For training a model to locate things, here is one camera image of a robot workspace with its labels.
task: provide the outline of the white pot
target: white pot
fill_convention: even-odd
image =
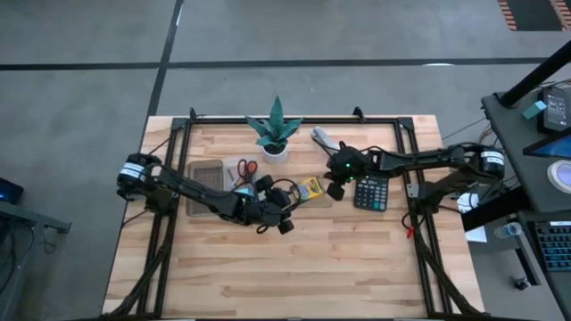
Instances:
[[[261,147],[261,149],[264,152],[264,160],[268,164],[283,163],[287,159],[287,145],[285,146],[284,150],[279,154],[271,154],[269,152],[266,152],[266,150],[263,147]]]

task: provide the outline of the green leaves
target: green leaves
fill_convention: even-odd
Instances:
[[[248,124],[260,135],[257,144],[261,146],[287,144],[287,138],[295,133],[303,121],[303,119],[294,119],[284,124],[284,112],[279,96],[276,96],[271,107],[269,120],[256,120],[249,116],[245,116],[245,118]]]
[[[279,96],[276,96],[274,105],[271,106],[269,124],[275,129],[276,133],[282,132],[282,127],[284,126],[284,111],[282,109],[282,102],[279,101]]]
[[[260,137],[264,137],[266,135],[270,135],[273,136],[273,132],[271,130],[269,130],[268,128],[265,128],[263,124],[261,124],[258,120],[253,119],[250,116],[245,116],[246,121],[248,122],[248,124],[250,126],[252,126],[252,128],[254,128],[255,131],[258,132],[258,135],[260,135]]]
[[[260,139],[258,139],[258,141],[256,142],[256,144],[260,145],[260,146],[267,146],[267,145],[271,145],[271,144],[275,144],[274,140],[272,137],[270,136],[264,136]]]

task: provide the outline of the orange striped marking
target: orange striped marking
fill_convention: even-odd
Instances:
[[[559,20],[561,21],[561,25],[563,26],[563,31],[567,30],[565,26],[571,26],[571,12],[569,8],[567,8],[567,4],[564,0],[555,0],[550,1],[551,5],[553,5],[555,12],[559,16]]]
[[[508,3],[505,0],[498,0],[498,4],[500,4],[501,13],[503,14],[503,17],[506,19],[506,22],[508,23],[508,28],[512,31],[516,31],[517,30],[516,21],[514,20],[514,15],[511,13],[511,10],[509,9]]]

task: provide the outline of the wooden tabletop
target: wooden tabletop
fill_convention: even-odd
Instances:
[[[441,147],[435,116],[412,117],[419,149]],[[149,119],[142,152],[150,152],[168,137],[171,120]],[[334,140],[357,148],[375,144],[396,151],[392,126],[321,127]],[[287,161],[270,165],[255,144],[257,134],[247,125],[196,125],[186,163],[250,155],[258,157],[262,173],[275,179],[322,177],[327,171],[327,155],[311,141],[312,128],[302,125],[289,139]],[[155,152],[161,158],[165,153],[166,145]],[[435,181],[449,170],[425,173],[426,180]],[[295,230],[287,235],[280,235],[276,228],[257,235],[255,226],[234,225],[213,215],[190,218],[182,198],[163,317],[425,316],[414,244],[401,226],[401,217],[407,212],[402,178],[391,179],[384,213],[354,208],[353,192],[354,185],[346,185],[341,202],[324,196],[297,209],[292,215]],[[139,213],[143,205],[130,203],[125,219]],[[103,312],[116,308],[141,276],[152,221],[149,213],[123,228]],[[483,310],[459,214],[441,210],[434,222],[446,272],[470,303]],[[436,306],[442,310],[432,271],[430,276]],[[152,284],[151,307],[157,278],[158,273]]]

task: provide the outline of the desk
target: desk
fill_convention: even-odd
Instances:
[[[442,146],[434,116],[413,119],[420,150]],[[150,152],[168,137],[171,121],[172,117],[149,119],[142,152]],[[396,150],[390,126],[320,126],[333,139],[358,148],[376,144]],[[186,162],[252,155],[258,157],[261,171],[275,179],[322,177],[327,156],[311,141],[312,128],[302,125],[289,139],[285,163],[269,165],[255,144],[256,133],[247,125],[193,125]],[[164,158],[165,153],[163,146],[155,154]],[[428,170],[426,180],[447,173],[448,169]],[[295,230],[287,235],[280,235],[276,228],[257,235],[255,226],[233,225],[215,216],[190,218],[182,199],[162,316],[424,316],[414,244],[401,226],[408,210],[402,179],[390,181],[388,210],[383,214],[355,209],[354,185],[347,185],[345,191],[341,202],[309,203],[296,210],[292,217]],[[125,218],[142,207],[142,202],[131,202]],[[103,312],[116,308],[141,276],[152,221],[151,214],[144,215],[123,228]],[[442,210],[434,221],[444,268],[470,303],[483,310],[459,215]],[[434,300],[440,306],[435,277],[430,275]]]
[[[542,255],[536,248],[533,235],[528,222],[569,220],[571,219],[571,197],[569,194],[560,192],[547,178],[547,168],[557,159],[525,156],[522,150],[530,144],[536,143],[547,135],[537,132],[536,120],[526,120],[522,112],[537,101],[537,92],[532,92],[522,98],[515,109],[507,109],[500,105],[496,95],[490,95],[482,99],[482,105],[486,117],[490,120],[493,131],[498,136],[501,145],[521,184],[501,197],[491,200],[475,210],[462,216],[464,227],[469,230],[481,226],[497,218],[504,217],[521,210],[518,220],[524,228],[525,236],[534,251],[534,255],[542,265]],[[534,274],[528,259],[520,261],[528,274]],[[550,284],[555,299],[559,304],[566,320],[571,320],[571,281],[569,273],[547,273],[545,277]]]

